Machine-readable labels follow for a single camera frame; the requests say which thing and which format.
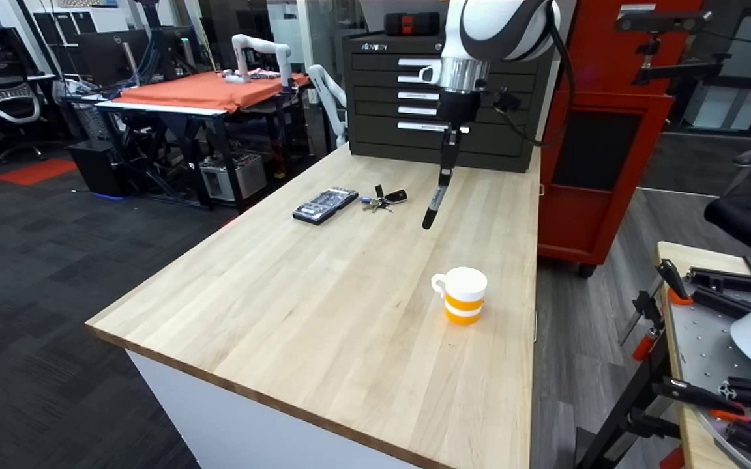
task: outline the wire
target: wire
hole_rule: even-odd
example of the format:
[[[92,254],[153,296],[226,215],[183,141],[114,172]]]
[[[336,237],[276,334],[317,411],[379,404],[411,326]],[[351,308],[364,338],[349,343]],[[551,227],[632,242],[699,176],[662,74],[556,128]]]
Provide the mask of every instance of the wire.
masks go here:
[[[523,128],[518,128],[513,120],[512,120],[512,114],[509,112],[504,112],[504,108],[495,108],[499,114],[504,114],[504,120],[506,120],[506,125],[512,128],[512,133],[513,134],[518,134],[518,138],[523,138],[523,141],[530,141],[531,145],[542,145],[542,141],[534,141],[534,138],[530,138],[526,134],[526,129]]]
[[[553,0],[548,1],[548,20],[551,20],[553,44],[556,44],[556,48],[559,48],[559,54],[561,54],[561,71],[559,71],[559,72],[565,74],[565,85],[568,85],[565,116],[564,116],[564,125],[561,125],[564,133],[565,133],[565,125],[568,125],[570,112],[574,112],[574,98],[576,98],[576,74],[574,74],[574,59],[568,57],[568,48],[565,48],[564,39],[561,39],[561,31],[559,31],[559,26],[556,26],[556,20],[553,20]]]
[[[703,29],[701,33],[709,33],[709,35],[722,35],[722,39],[731,39],[731,41],[744,41],[744,44],[751,44],[751,39],[744,39],[744,35],[731,35],[731,33],[722,33],[722,31],[715,31],[715,29]]]

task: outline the orange tabletop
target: orange tabletop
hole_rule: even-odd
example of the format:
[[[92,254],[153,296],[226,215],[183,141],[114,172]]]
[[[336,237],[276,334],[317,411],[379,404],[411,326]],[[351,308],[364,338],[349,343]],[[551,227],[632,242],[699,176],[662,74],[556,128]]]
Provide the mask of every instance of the orange tabletop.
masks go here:
[[[308,74],[295,72],[295,85],[304,85]],[[278,77],[255,77],[251,84],[229,84],[220,72],[199,72],[167,84],[124,87],[118,104],[157,104],[238,112],[278,97]]]

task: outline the red cabinet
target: red cabinet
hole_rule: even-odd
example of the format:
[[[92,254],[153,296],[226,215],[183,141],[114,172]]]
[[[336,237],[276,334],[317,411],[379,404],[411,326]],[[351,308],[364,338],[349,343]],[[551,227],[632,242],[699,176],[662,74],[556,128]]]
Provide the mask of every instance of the red cabinet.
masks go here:
[[[568,35],[576,93],[559,81],[544,129],[539,254],[589,274],[609,252],[634,190],[662,133],[667,81],[634,84],[638,31],[617,31],[617,0],[582,1]],[[697,11],[701,0],[659,0],[658,11]],[[686,33],[666,33],[652,65],[676,65]]]

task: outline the white robotic arm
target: white robotic arm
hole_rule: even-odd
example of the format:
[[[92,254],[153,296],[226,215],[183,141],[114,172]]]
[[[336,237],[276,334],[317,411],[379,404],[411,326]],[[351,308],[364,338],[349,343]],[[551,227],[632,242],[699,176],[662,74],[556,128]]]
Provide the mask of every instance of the white robotic arm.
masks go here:
[[[229,44],[234,47],[234,54],[238,54],[238,71],[234,72],[226,72],[225,77],[226,81],[234,81],[234,84],[247,84],[251,77],[255,77],[251,71],[247,71],[247,59],[244,59],[244,48],[255,48],[260,54],[273,54],[276,57],[276,67],[278,67],[278,81],[282,85],[293,85],[293,47],[290,44],[278,44],[278,41],[265,41],[265,39],[257,39],[257,35],[244,35],[244,33],[234,33],[229,39]]]
[[[321,65],[310,65],[308,77],[313,81],[321,106],[329,116],[333,145],[345,145],[347,142],[347,116],[345,116],[347,90]]]
[[[446,47],[430,67],[437,84],[437,120],[446,123],[441,141],[437,190],[422,227],[430,228],[446,198],[458,155],[458,128],[474,123],[488,65],[500,59],[531,59],[551,48],[561,29],[556,0],[452,0],[446,17]]]

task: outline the table leg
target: table leg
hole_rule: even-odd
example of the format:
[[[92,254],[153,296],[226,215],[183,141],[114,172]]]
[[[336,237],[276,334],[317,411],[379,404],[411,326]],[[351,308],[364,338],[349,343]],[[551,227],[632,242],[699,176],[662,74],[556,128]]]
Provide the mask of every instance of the table leg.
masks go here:
[[[625,422],[634,414],[634,409],[646,409],[658,398],[652,382],[659,379],[666,373],[669,373],[667,343],[666,338],[659,338],[652,353],[634,373],[632,382],[615,400],[613,411],[607,414],[598,435],[589,439],[587,448],[582,448],[583,455],[576,459],[576,469],[617,465],[617,460],[628,452],[637,437],[634,433],[625,429]]]
[[[238,170],[234,170],[238,154],[233,142],[226,141],[225,116],[205,120],[205,134],[225,158],[225,172],[226,172],[229,188],[234,188],[238,207],[244,207],[243,188],[240,188]]]
[[[175,116],[175,114],[161,114],[161,123],[167,125],[167,129],[171,134],[177,134],[177,149],[183,151],[183,155],[191,162],[191,172],[192,172],[192,193],[196,193],[196,199],[204,206],[204,207],[214,207],[214,199],[204,185],[204,173],[200,173],[200,151],[199,151],[199,142],[196,142],[196,133],[199,133],[199,123],[191,120],[191,116]]]

